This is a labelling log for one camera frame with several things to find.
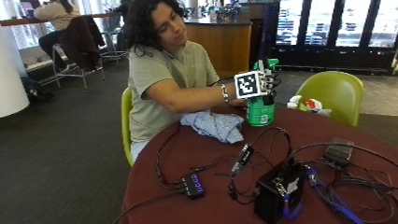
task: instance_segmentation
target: black jacket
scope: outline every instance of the black jacket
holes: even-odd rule
[[[59,42],[66,57],[79,68],[94,69],[101,58],[98,47],[103,46],[103,40],[91,16],[71,19]]]

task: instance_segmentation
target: small white object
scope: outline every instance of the small white object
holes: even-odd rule
[[[298,101],[300,100],[302,96],[300,95],[295,95],[292,98],[290,98],[291,103],[295,103],[298,105]]]
[[[287,103],[287,108],[290,108],[290,109],[296,109],[296,104],[288,102],[288,103]]]

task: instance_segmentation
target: chair backrest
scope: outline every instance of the chair backrest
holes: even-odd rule
[[[312,98],[330,109],[330,118],[356,126],[362,104],[363,84],[355,76],[336,71],[320,72],[304,81],[295,95],[299,103]]]
[[[133,166],[134,164],[131,159],[131,154],[130,154],[131,139],[129,134],[129,111],[133,108],[131,97],[133,97],[131,90],[126,88],[122,94],[122,139],[123,139],[123,154],[130,166]]]

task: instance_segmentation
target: curly dark hair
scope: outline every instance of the curly dark hair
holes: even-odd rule
[[[143,47],[161,50],[161,38],[154,29],[150,14],[157,9],[158,3],[163,2],[182,17],[183,10],[177,0],[131,0],[125,21],[125,43],[137,56],[149,55]]]

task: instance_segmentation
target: red object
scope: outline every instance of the red object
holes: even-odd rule
[[[308,109],[314,109],[314,101],[311,99],[306,99],[306,104]]]

